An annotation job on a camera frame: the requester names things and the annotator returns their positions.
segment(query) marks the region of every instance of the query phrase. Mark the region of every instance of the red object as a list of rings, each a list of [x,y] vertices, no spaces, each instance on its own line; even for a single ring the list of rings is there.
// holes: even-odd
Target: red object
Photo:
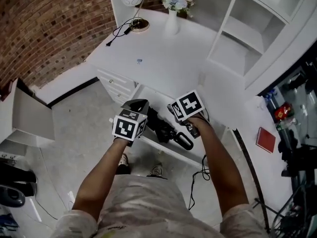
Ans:
[[[4,101],[6,97],[11,92],[13,81],[10,80],[2,89],[1,89],[1,101]]]
[[[260,146],[269,153],[273,153],[275,146],[275,136],[262,127],[259,128],[256,145]]]
[[[291,111],[292,106],[289,103],[285,102],[274,112],[274,115],[277,120],[284,120],[285,118],[287,118],[288,113],[290,113]]]

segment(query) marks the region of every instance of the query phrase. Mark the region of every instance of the desk drawer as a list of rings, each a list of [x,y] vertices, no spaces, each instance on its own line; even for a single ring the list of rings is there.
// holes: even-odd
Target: desk drawer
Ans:
[[[109,86],[112,89],[117,89],[119,92],[126,93],[128,96],[130,96],[135,89],[133,80],[113,72],[97,69],[97,76],[105,87]]]
[[[113,91],[111,89],[107,89],[107,92],[109,93],[109,95],[112,97],[112,99],[114,101],[116,101],[116,102],[118,102],[120,104],[123,104],[123,103],[125,103],[128,100],[128,97],[126,97],[122,93],[116,93],[115,91]]]

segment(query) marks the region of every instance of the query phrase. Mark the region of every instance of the tiled floor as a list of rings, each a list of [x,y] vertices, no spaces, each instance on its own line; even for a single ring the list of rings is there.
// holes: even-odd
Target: tiled floor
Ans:
[[[118,107],[101,83],[97,82],[53,107],[56,141],[42,149],[46,166],[40,150],[28,147],[26,161],[38,177],[36,199],[53,217],[59,218],[72,207],[68,193],[72,191],[76,195],[85,176],[111,145],[113,136],[108,119],[114,117]],[[258,196],[256,188],[247,162],[230,132],[224,138],[224,145],[240,170],[249,201],[253,202]],[[197,168],[165,153],[158,153],[157,149],[141,141],[133,144],[128,157],[132,172],[138,175],[146,175],[156,162],[162,162],[165,176],[177,184],[186,204],[189,204],[192,175],[198,171]],[[22,208],[11,209],[20,225],[20,237],[49,237],[56,220],[40,208],[34,197],[31,199],[42,223],[38,222],[28,198]],[[196,205],[191,210],[193,216],[219,228],[221,214],[215,188],[201,175],[197,175],[195,180],[194,199]],[[262,220],[260,207],[256,210],[256,215]]]

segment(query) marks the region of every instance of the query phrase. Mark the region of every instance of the shoe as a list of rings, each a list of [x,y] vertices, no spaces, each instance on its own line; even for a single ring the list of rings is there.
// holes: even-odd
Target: shoe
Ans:
[[[125,153],[123,153],[122,156],[121,156],[121,159],[120,159],[120,162],[119,162],[118,166],[120,166],[120,165],[125,165],[127,167],[129,166],[128,157],[127,157],[127,155]]]
[[[152,171],[150,172],[151,176],[157,176],[157,177],[161,177],[163,175],[163,166],[161,163],[158,163],[157,165],[155,165],[152,169]]]

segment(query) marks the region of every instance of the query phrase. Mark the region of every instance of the white vase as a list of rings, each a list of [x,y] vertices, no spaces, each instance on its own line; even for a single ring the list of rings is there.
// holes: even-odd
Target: white vase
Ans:
[[[179,23],[176,10],[168,10],[168,18],[165,24],[165,34],[175,35],[179,31]]]

